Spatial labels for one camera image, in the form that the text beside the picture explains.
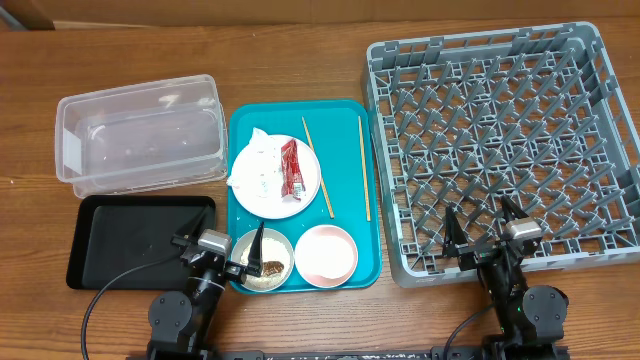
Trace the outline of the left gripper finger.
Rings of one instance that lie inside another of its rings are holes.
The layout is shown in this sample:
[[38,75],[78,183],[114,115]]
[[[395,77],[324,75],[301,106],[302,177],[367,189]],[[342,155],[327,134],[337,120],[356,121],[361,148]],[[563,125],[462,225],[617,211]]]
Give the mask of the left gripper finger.
[[250,251],[248,253],[248,263],[246,265],[247,274],[261,274],[263,268],[262,260],[262,238],[264,233],[264,223],[261,222],[258,227],[254,239],[252,241]]
[[176,231],[174,237],[181,239],[198,238],[200,234],[209,227],[209,223],[210,207],[204,206],[194,218],[189,220]]

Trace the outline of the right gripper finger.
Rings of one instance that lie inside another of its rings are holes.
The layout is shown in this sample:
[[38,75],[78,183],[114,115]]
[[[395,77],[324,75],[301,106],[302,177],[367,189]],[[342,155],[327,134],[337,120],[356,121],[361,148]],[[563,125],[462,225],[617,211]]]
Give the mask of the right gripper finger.
[[444,216],[445,236],[443,240],[443,256],[459,256],[460,249],[469,245],[467,237],[456,217],[452,206],[448,206]]
[[514,201],[512,201],[509,196],[503,195],[500,198],[500,201],[503,219],[506,223],[528,217],[528,214],[524,212]]

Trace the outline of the brown food piece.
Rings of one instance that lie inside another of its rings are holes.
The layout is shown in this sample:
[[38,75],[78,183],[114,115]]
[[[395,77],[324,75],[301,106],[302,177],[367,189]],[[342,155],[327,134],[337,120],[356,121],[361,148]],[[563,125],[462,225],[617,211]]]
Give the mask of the brown food piece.
[[279,276],[285,270],[285,265],[280,261],[266,261],[262,264],[262,277]]

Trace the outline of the white rice pile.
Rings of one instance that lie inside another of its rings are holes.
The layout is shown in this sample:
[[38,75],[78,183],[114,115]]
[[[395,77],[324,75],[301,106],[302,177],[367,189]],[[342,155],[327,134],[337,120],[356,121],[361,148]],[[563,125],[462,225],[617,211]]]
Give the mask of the white rice pile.
[[260,287],[273,286],[275,283],[283,281],[292,265],[291,256],[287,247],[279,240],[273,238],[264,238],[262,240],[262,260],[263,263],[272,260],[280,261],[285,265],[285,270],[279,276],[247,276],[247,282],[253,282]]

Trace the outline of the grey bowl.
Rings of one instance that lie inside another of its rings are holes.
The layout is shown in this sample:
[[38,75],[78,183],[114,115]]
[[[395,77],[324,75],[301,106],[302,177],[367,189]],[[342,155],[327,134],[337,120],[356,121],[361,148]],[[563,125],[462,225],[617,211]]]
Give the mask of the grey bowl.
[[[247,265],[257,230],[251,230],[241,236],[233,247],[231,260]],[[294,269],[294,251],[290,241],[280,232],[265,228],[261,241],[262,274],[260,277],[247,276],[241,289],[253,292],[269,292],[280,288]]]

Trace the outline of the pink bowl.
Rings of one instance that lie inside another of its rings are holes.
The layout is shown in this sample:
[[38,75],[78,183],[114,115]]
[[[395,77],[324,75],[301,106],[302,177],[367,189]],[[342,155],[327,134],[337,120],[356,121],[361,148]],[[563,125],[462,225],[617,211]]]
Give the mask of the pink bowl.
[[358,249],[352,236],[334,225],[318,225],[301,235],[294,247],[300,276],[314,287],[337,288],[355,273]]

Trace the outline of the large white round plate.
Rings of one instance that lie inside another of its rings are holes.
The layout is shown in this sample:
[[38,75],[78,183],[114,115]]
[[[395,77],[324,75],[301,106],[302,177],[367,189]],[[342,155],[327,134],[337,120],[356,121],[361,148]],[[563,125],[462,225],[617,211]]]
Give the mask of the large white round plate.
[[304,189],[298,198],[281,195],[284,184],[281,148],[292,139],[288,135],[269,135],[254,128],[249,143],[233,161],[227,185],[240,205],[265,219],[284,219],[307,208],[320,188],[321,168],[315,153],[296,139],[297,156]]

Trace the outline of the red snack wrapper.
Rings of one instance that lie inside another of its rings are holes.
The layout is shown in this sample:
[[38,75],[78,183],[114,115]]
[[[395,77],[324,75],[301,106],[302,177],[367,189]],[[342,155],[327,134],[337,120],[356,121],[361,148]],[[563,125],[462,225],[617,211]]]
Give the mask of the red snack wrapper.
[[306,189],[300,169],[297,140],[295,138],[291,138],[281,147],[281,172],[283,177],[281,197],[290,196],[294,200],[300,201]]

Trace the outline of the white napkin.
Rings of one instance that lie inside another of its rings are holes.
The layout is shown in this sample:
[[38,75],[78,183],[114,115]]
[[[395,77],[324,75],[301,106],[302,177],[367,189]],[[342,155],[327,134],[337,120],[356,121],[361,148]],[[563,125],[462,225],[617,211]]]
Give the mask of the white napkin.
[[280,194],[283,184],[281,146],[264,130],[253,128],[252,136],[235,159],[227,185],[259,198]]

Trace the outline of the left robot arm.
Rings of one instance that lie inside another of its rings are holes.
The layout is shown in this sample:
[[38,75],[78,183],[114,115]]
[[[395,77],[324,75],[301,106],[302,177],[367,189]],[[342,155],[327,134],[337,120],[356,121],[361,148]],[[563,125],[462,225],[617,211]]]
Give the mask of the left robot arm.
[[158,296],[148,312],[152,328],[148,359],[214,359],[216,351],[207,344],[209,327],[226,284],[243,284],[262,273],[260,225],[250,243],[248,263],[230,259],[232,240],[213,229],[214,210],[207,206],[172,236],[171,244],[181,250],[180,261],[189,269],[185,288]]

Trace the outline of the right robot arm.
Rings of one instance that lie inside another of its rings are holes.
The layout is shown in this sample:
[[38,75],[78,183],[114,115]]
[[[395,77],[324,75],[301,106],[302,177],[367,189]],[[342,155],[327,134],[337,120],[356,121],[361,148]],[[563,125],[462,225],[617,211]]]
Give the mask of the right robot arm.
[[[505,231],[494,243],[468,242],[452,206],[446,208],[443,255],[458,260],[462,271],[474,270],[489,293],[491,304],[467,318],[447,339],[442,357],[462,359],[568,359],[569,351],[556,342],[564,337],[569,299],[552,286],[527,284],[524,258],[542,241],[541,226],[509,197],[501,198]],[[476,318],[494,310],[501,328],[483,338],[478,347],[452,346],[459,332]]]

